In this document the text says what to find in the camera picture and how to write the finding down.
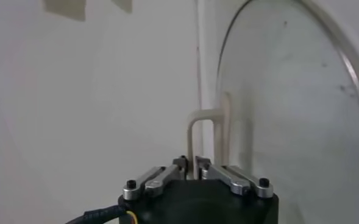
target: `yellow wire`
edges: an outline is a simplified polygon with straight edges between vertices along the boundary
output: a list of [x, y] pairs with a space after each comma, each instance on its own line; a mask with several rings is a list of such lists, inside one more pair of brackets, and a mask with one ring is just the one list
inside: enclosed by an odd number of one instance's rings
[[126, 213], [127, 213], [128, 215], [132, 216], [133, 221], [134, 221], [133, 224], [138, 224], [137, 216], [136, 216], [136, 214], [135, 214], [134, 212], [132, 212], [132, 211], [126, 211]]

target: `glass panel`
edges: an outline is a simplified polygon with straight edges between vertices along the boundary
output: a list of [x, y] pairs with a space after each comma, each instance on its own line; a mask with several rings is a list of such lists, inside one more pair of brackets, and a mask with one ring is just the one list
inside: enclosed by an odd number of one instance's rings
[[255, 0], [221, 61], [230, 163], [268, 177], [281, 223], [359, 223], [359, 100], [338, 51], [298, 2]]

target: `black screw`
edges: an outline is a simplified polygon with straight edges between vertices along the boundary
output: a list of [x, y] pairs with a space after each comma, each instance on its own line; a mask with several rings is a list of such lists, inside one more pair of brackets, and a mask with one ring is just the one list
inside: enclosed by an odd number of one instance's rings
[[137, 185], [137, 183], [135, 180], [126, 181], [126, 188], [128, 188], [128, 189], [135, 189], [136, 185]]
[[269, 187], [270, 186], [270, 181], [267, 178], [261, 178], [261, 179], [259, 179], [259, 185], [261, 187]]

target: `curved metal rim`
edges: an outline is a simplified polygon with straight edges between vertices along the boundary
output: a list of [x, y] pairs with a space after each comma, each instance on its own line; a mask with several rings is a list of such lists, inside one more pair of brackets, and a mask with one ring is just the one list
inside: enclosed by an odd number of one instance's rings
[[[235, 21], [239, 14], [252, 1], [254, 0], [247, 0], [241, 5], [241, 7], [236, 11], [235, 16], [232, 18], [231, 23], [229, 24], [229, 28], [227, 29], [224, 41], [221, 46], [218, 61], [216, 82], [217, 93], [221, 92], [220, 66], [230, 31], [232, 30], [232, 27], [235, 24]], [[317, 3], [313, 2], [312, 0], [296, 0], [296, 2], [301, 3], [307, 9], [307, 11], [312, 15], [312, 17], [314, 17], [320, 24], [326, 35], [330, 38], [334, 47], [338, 51], [344, 65], [346, 66], [346, 70], [349, 73], [350, 78], [352, 79], [352, 82], [355, 86], [355, 90], [357, 91], [359, 97], [359, 53], [355, 50], [353, 44], [350, 42], [346, 34], [342, 31], [342, 28], [340, 28], [336, 21]]]

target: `silver metal bracket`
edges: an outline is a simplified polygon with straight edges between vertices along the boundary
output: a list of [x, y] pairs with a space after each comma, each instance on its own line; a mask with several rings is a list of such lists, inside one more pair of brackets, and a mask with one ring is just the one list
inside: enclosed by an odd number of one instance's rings
[[235, 176], [221, 166], [210, 165], [206, 174], [207, 180], [220, 180], [230, 187], [230, 191], [237, 195], [246, 195], [250, 190], [250, 182]]
[[171, 165], [160, 175], [145, 183], [145, 191], [150, 197], [156, 197], [163, 193], [165, 186], [172, 180], [182, 180], [178, 165]]
[[246, 195], [254, 191], [260, 198], [272, 198], [274, 195], [273, 186], [268, 179], [258, 179], [237, 166], [217, 166], [205, 158], [196, 158], [196, 165], [200, 169], [199, 179], [220, 180], [234, 194]]
[[141, 177], [139, 177], [136, 180], [136, 185], [134, 187], [129, 187], [128, 185], [125, 185], [123, 187], [123, 197], [125, 200], [137, 200], [142, 192], [144, 191], [144, 185], [145, 183], [155, 178], [158, 174], [163, 172], [162, 167], [153, 167], [151, 170], [143, 174]]
[[240, 169], [238, 166], [227, 166], [226, 169], [229, 172], [238, 175], [241, 178], [245, 178], [250, 181], [251, 188], [255, 189], [256, 194], [260, 198], [272, 198], [274, 190], [272, 184], [269, 183], [269, 180], [265, 178], [258, 179], [253, 175], [246, 173], [244, 170]]

